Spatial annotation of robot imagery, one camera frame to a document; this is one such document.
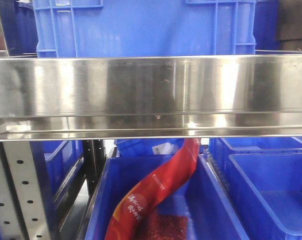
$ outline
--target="red plastic bag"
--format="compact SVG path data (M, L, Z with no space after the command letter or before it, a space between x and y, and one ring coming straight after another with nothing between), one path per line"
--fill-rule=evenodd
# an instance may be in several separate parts
M192 176L199 146L200 139L185 139L169 161L135 185L114 210L105 240L132 240L142 219Z

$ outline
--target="storage shelf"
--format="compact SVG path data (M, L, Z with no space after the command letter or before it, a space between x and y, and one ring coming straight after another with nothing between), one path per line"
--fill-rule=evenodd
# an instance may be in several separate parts
M0 141L302 135L302 54L0 58Z

